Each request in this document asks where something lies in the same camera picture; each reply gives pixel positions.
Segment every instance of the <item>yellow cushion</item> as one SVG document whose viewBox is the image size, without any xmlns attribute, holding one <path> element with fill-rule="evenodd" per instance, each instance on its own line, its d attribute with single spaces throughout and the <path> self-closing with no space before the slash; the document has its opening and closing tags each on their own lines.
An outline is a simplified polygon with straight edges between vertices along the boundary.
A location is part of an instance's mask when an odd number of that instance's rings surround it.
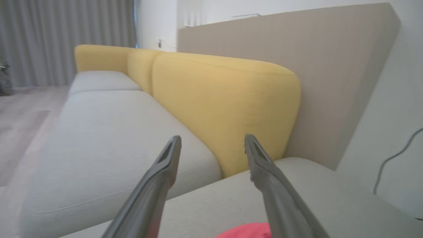
<svg viewBox="0 0 423 238">
<path fill-rule="evenodd" d="M 128 53 L 128 76 L 150 95 L 153 94 L 151 73 L 154 60 L 161 53 L 164 51 L 146 49 L 136 49 Z"/>
<path fill-rule="evenodd" d="M 154 98 L 216 156 L 224 177 L 248 169 L 244 136 L 282 158 L 300 105 L 290 70 L 272 63 L 166 53 L 153 67 Z"/>
<path fill-rule="evenodd" d="M 78 72 L 89 70 L 118 71 L 128 75 L 128 53 L 135 48 L 82 44 L 75 47 Z"/>
</svg>

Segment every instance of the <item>sofa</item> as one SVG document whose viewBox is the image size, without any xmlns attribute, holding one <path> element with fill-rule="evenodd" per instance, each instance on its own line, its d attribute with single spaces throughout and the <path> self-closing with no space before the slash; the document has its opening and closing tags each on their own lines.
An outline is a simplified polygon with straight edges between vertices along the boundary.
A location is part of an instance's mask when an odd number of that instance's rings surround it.
<svg viewBox="0 0 423 238">
<path fill-rule="evenodd" d="M 41 154 L 21 237 L 60 237 L 113 219 L 167 141 L 182 138 L 168 199 L 248 170 L 244 136 L 280 159 L 300 105 L 272 63 L 80 45 L 77 75 Z"/>
<path fill-rule="evenodd" d="M 212 238 L 267 222 L 250 181 L 254 134 L 330 237 L 423 237 L 421 221 L 342 175 L 283 152 L 295 74 L 245 59 L 81 45 L 78 74 L 23 206 L 22 238 L 100 238 L 173 135 L 182 138 L 160 238 Z"/>
</svg>

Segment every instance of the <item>red fabric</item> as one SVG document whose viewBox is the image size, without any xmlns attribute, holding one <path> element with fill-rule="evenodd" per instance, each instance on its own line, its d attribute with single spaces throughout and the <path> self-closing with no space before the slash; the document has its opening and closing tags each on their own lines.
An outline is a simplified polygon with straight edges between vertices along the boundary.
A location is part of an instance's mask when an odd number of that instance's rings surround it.
<svg viewBox="0 0 423 238">
<path fill-rule="evenodd" d="M 268 223 L 250 223 L 230 229 L 216 238 L 272 238 Z"/>
</svg>

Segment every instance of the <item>wooden floor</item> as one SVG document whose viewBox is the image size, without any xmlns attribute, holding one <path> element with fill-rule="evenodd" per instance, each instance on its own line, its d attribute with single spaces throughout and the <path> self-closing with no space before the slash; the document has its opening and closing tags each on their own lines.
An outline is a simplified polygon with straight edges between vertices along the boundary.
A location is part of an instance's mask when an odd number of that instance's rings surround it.
<svg viewBox="0 0 423 238">
<path fill-rule="evenodd" d="M 0 236 L 16 238 L 28 182 L 67 98 L 67 86 L 26 88 L 0 97 Z"/>
</svg>

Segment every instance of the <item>light gray seat cushion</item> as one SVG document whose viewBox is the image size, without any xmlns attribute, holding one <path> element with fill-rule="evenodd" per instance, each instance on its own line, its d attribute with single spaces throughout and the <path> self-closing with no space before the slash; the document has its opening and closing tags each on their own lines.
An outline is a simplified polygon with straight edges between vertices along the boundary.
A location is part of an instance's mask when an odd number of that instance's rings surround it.
<svg viewBox="0 0 423 238">
<path fill-rule="evenodd" d="M 171 136 L 182 150 L 172 198 L 221 179 L 212 152 L 142 91 L 68 99 L 21 215 L 22 238 L 56 238 L 113 219 Z"/>
<path fill-rule="evenodd" d="M 86 91 L 141 90 L 126 74 L 117 71 L 85 71 L 75 76 L 69 96 Z"/>
<path fill-rule="evenodd" d="M 336 172 L 301 158 L 275 162 L 332 238 L 423 237 L 418 221 Z M 166 201 L 159 238 L 213 238 L 267 222 L 263 197 L 243 172 Z M 64 238 L 100 238 L 110 222 Z"/>
</svg>

